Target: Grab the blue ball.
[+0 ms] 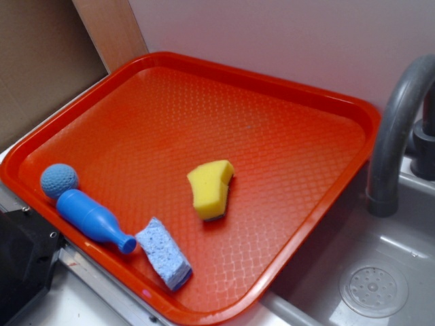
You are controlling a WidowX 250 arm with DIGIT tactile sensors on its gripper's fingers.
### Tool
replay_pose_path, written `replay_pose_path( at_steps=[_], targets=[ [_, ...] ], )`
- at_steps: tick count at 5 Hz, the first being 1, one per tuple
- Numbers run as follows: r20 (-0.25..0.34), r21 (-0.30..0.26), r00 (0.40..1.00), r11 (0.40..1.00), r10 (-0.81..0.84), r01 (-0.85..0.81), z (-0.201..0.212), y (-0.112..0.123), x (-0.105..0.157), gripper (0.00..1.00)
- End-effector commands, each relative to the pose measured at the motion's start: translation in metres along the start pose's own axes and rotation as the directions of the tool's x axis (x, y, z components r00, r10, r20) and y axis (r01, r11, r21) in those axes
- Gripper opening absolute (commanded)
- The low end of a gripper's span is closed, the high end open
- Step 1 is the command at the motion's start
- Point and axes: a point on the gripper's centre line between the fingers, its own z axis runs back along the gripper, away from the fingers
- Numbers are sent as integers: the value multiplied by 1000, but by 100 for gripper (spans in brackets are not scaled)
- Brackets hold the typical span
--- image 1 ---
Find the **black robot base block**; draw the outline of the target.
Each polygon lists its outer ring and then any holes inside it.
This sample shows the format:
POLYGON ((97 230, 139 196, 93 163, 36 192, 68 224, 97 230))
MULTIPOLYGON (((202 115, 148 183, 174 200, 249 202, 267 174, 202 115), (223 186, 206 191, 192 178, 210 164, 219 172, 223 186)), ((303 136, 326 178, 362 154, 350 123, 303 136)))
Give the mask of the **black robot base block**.
POLYGON ((51 287, 62 236, 38 212, 1 213, 1 324, 10 325, 51 287))

